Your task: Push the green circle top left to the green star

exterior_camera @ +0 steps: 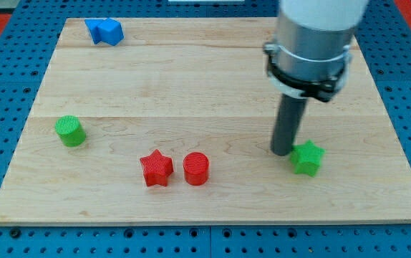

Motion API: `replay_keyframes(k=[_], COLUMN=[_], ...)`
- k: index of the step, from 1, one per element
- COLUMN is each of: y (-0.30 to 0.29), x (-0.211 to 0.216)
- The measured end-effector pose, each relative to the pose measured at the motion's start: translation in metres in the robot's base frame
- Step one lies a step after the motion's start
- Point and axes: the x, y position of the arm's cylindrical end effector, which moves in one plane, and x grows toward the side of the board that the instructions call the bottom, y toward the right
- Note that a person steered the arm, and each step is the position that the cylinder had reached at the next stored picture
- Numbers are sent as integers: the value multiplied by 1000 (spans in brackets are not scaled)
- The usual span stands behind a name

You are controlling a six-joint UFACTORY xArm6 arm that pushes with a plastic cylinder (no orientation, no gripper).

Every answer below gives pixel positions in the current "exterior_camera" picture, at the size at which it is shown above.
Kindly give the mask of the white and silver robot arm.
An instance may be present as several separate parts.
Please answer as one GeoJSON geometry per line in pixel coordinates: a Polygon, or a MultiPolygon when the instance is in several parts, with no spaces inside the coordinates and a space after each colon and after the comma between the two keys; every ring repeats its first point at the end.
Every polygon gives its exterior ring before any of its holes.
{"type": "Polygon", "coordinates": [[[329,102],[346,84],[350,44],[368,0],[280,0],[273,39],[263,50],[274,87],[329,102]]]}

